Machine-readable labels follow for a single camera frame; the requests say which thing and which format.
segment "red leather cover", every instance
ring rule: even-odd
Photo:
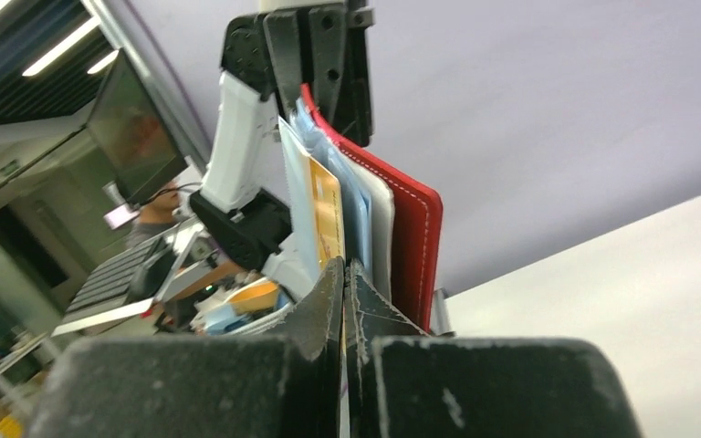
[[[382,178],[393,191],[392,301],[412,322],[428,330],[442,233],[442,198],[338,134],[319,113],[307,85],[302,86],[302,99],[313,120],[342,153]]]

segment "computer mouse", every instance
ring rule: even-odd
[[[176,254],[170,247],[163,248],[136,269],[128,287],[126,303],[134,303],[154,297],[171,272]]]

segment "screw hole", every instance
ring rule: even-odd
[[[337,82],[340,79],[340,73],[334,68],[327,70],[327,79],[332,82]]]
[[[324,28],[324,30],[329,30],[334,27],[334,20],[331,19],[330,16],[324,16],[321,18],[321,27]]]

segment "black monitor screen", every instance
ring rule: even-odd
[[[132,63],[120,51],[101,86],[88,130],[109,157],[122,196],[145,203],[186,168]]]

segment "white stitching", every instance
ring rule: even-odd
[[[428,212],[428,204],[425,203],[425,201],[424,201],[423,199],[419,198],[415,193],[410,192],[410,191],[407,190],[405,187],[402,187],[402,186],[399,185],[398,183],[392,181],[392,180],[391,180],[390,178],[388,178],[387,176],[385,176],[385,175],[383,175],[383,174],[377,172],[377,171],[374,170],[373,168],[371,168],[366,162],[362,162],[359,158],[357,158],[357,157],[355,157],[355,156],[353,156],[353,155],[350,155],[350,154],[347,153],[347,152],[345,153],[345,156],[349,157],[351,160],[354,160],[354,161],[357,162],[358,164],[364,166],[368,171],[370,171],[370,172],[376,174],[377,176],[383,178],[383,179],[384,179],[385,181],[387,181],[389,184],[393,184],[393,185],[395,185],[396,187],[398,187],[400,190],[403,190],[405,193],[407,193],[407,194],[409,194],[410,196],[412,196],[413,198],[415,198],[415,199],[416,199],[419,203],[421,203],[421,205],[424,207],[424,211],[425,211],[424,249],[423,249],[423,261],[422,261],[422,269],[421,269],[421,278],[420,278],[420,283],[419,283],[419,286],[418,286],[418,288],[420,289],[420,292],[423,292],[423,282],[424,282],[424,275],[425,275],[425,253],[426,253],[426,248],[428,247],[428,232],[429,232],[429,221],[428,221],[429,212]],[[418,310],[417,310],[417,312],[418,312],[418,318],[420,318],[420,317],[421,317],[421,304],[422,304],[422,303],[421,303],[420,297],[418,297],[418,300],[417,300],[417,301],[418,301]]]

